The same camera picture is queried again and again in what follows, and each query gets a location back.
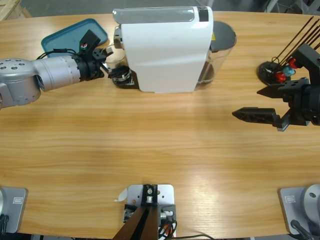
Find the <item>cable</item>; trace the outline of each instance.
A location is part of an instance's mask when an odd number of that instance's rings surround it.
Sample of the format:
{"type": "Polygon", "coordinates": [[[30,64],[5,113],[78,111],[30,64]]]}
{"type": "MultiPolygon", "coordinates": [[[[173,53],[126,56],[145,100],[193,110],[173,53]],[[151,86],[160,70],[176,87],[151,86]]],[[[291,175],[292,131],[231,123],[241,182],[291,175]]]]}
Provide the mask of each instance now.
{"type": "Polygon", "coordinates": [[[168,240],[170,240],[170,239],[172,239],[172,240],[174,240],[174,239],[176,239],[176,240],[181,240],[181,239],[194,239],[194,238],[199,238],[199,237],[205,237],[205,238],[208,238],[208,239],[211,239],[211,240],[216,240],[216,239],[214,239],[212,236],[209,236],[209,235],[207,235],[207,234],[198,234],[198,235],[192,235],[192,236],[178,236],[178,237],[169,237],[169,238],[166,238],[166,240],[168,239],[168,240]]]}
{"type": "Polygon", "coordinates": [[[176,220],[165,221],[163,224],[160,225],[160,228],[158,230],[158,239],[164,238],[165,240],[183,240],[183,239],[194,239],[199,237],[205,237],[210,240],[215,240],[213,237],[207,234],[197,234],[197,235],[190,235],[190,236],[174,236],[177,226],[178,226],[178,222],[176,220]]]}
{"type": "Polygon", "coordinates": [[[297,230],[297,232],[301,235],[301,237],[305,240],[314,240],[314,236],[307,230],[305,230],[297,220],[291,221],[291,226],[297,230]]]}
{"type": "Polygon", "coordinates": [[[158,230],[158,239],[160,239],[162,237],[164,239],[169,239],[169,238],[173,237],[173,235],[177,229],[177,226],[178,226],[178,222],[176,220],[165,221],[163,224],[160,225],[160,228],[158,230]]]}
{"type": "Polygon", "coordinates": [[[75,54],[78,55],[76,53],[75,50],[71,49],[71,48],[54,48],[52,51],[47,51],[42,53],[40,56],[38,56],[36,59],[43,59],[45,56],[48,56],[50,54],[54,54],[54,53],[67,53],[67,54],[75,54]]]}

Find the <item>sticker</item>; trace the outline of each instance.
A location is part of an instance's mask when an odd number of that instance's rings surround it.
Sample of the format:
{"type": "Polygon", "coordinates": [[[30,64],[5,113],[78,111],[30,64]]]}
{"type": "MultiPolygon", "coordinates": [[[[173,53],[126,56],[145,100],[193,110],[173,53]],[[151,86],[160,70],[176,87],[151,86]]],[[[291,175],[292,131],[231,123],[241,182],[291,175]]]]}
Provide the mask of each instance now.
{"type": "Polygon", "coordinates": [[[23,201],[24,201],[24,198],[23,198],[23,197],[17,197],[17,196],[15,196],[15,197],[13,198],[13,204],[22,204],[23,201]]]}
{"type": "Polygon", "coordinates": [[[291,203],[295,203],[296,202],[296,198],[295,196],[285,196],[285,201],[288,203],[288,204],[291,204],[291,203]]]}

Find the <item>blue tray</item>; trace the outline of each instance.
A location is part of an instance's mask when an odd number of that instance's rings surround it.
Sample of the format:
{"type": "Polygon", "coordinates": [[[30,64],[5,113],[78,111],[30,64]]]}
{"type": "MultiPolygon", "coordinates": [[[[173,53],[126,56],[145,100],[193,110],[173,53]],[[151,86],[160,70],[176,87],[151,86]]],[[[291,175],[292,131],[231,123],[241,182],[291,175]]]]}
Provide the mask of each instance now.
{"type": "MultiPolygon", "coordinates": [[[[52,51],[53,49],[73,49],[77,53],[79,52],[79,42],[88,30],[91,30],[100,38],[99,45],[108,40],[106,31],[103,30],[99,23],[92,18],[88,18],[46,36],[41,41],[42,48],[45,52],[52,51]]],[[[69,53],[52,53],[48,55],[48,58],[62,55],[69,55],[69,53]]]]}

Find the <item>rod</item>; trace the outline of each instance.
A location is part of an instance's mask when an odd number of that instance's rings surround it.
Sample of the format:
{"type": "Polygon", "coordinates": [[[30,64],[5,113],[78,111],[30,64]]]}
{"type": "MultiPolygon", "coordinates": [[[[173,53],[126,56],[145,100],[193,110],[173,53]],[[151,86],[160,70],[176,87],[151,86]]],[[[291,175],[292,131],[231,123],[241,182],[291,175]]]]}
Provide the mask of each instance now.
{"type": "Polygon", "coordinates": [[[313,35],[318,28],[319,28],[319,26],[315,27],[315,28],[313,29],[313,31],[302,41],[302,43],[298,46],[298,48],[299,48],[302,44],[304,44],[304,43],[306,43],[307,41],[309,41],[309,40],[312,38],[311,35],[313,35]]]}
{"type": "Polygon", "coordinates": [[[314,40],[314,38],[316,37],[316,35],[320,32],[320,25],[318,25],[315,29],[317,29],[317,31],[313,31],[312,32],[312,36],[305,42],[306,44],[310,44],[311,43],[311,41],[313,41],[314,40]]]}
{"type": "Polygon", "coordinates": [[[280,54],[275,58],[278,59],[281,54],[284,53],[284,51],[289,47],[289,45],[298,37],[298,35],[302,32],[303,29],[305,29],[305,27],[308,25],[308,23],[310,23],[310,21],[314,18],[314,16],[310,17],[309,20],[303,25],[303,27],[300,29],[300,31],[298,31],[298,33],[292,38],[292,40],[285,46],[285,48],[280,52],[280,54]]]}
{"type": "Polygon", "coordinates": [[[291,53],[296,49],[296,47],[300,44],[300,42],[305,38],[305,36],[311,31],[311,29],[319,22],[319,19],[315,21],[312,26],[306,31],[306,33],[300,38],[300,40],[294,45],[294,47],[285,55],[285,57],[281,60],[280,65],[286,62],[286,60],[289,58],[288,56],[291,55],[291,53]]]}
{"type": "Polygon", "coordinates": [[[314,47],[314,50],[317,50],[320,47],[320,42],[314,47]]]}
{"type": "Polygon", "coordinates": [[[320,28],[318,29],[318,31],[316,31],[316,33],[314,35],[316,35],[316,34],[317,34],[317,36],[315,36],[313,39],[310,39],[309,42],[307,42],[306,44],[311,46],[320,37],[320,28]]]}

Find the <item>white coffee machine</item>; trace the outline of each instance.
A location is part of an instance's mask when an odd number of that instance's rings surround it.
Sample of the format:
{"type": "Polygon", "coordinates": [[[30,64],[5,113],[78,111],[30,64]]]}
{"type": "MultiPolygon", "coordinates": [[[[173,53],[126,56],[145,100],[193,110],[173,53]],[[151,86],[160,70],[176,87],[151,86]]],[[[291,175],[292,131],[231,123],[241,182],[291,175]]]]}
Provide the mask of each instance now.
{"type": "Polygon", "coordinates": [[[113,58],[124,51],[114,68],[108,66],[114,84],[155,93],[195,90],[213,38],[210,7],[114,9],[113,17],[119,24],[113,58]]]}

